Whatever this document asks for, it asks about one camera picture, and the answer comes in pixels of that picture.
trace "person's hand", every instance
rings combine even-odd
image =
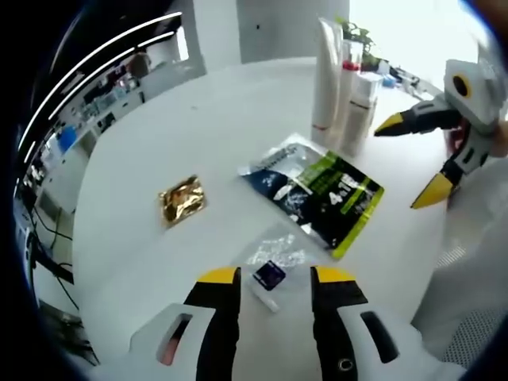
[[[491,155],[497,157],[508,155],[508,121],[501,121],[499,123],[499,129],[495,137]]]

